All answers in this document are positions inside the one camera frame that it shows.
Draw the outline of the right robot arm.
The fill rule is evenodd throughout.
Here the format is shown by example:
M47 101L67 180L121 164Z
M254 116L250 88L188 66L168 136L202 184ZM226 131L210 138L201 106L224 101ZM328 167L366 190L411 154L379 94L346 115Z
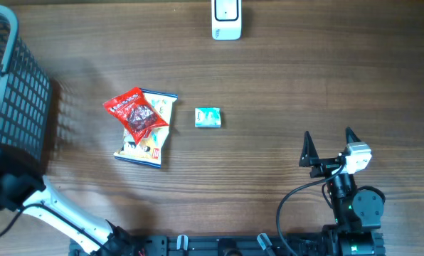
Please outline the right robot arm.
M346 128L346 146L335 158L321 159L309 132L304 143L299 166L310 167L312 178L325 178L329 207L335 224L322 228L326 255L385 255L381 227L386 197L372 186L358 187L354 175L369 164L372 154L351 128Z

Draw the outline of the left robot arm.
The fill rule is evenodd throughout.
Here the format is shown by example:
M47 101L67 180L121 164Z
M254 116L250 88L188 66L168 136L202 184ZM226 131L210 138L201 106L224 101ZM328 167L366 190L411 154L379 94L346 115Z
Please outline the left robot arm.
M0 143L0 210L33 216L61 231L90 255L129 255L131 238L104 218L96 217L62 195L40 172L37 159Z

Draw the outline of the teal tissue pack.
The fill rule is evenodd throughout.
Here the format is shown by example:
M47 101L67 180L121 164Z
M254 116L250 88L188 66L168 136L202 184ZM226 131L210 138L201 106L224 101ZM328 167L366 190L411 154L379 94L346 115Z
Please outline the teal tissue pack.
M218 107L197 107L195 109L195 127L220 128L221 109Z

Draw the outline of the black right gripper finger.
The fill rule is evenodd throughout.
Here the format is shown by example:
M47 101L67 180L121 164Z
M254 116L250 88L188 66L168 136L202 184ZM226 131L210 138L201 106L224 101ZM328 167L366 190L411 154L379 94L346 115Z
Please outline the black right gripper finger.
M300 167L311 167L319 165L319 156L308 131L304 133L302 153L299 160Z
M360 142L361 140L356 136L356 134L354 133L354 131L352 130L351 127L347 127L345 129L345 135L346 135L346 143L350 144L350 143L357 143Z

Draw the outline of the red snack bag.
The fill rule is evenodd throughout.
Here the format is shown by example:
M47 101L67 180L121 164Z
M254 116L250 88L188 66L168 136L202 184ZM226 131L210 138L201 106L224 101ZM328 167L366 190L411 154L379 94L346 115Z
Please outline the red snack bag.
M150 105L139 87L106 101L103 107L122 123L135 143L139 143L148 131L169 125Z

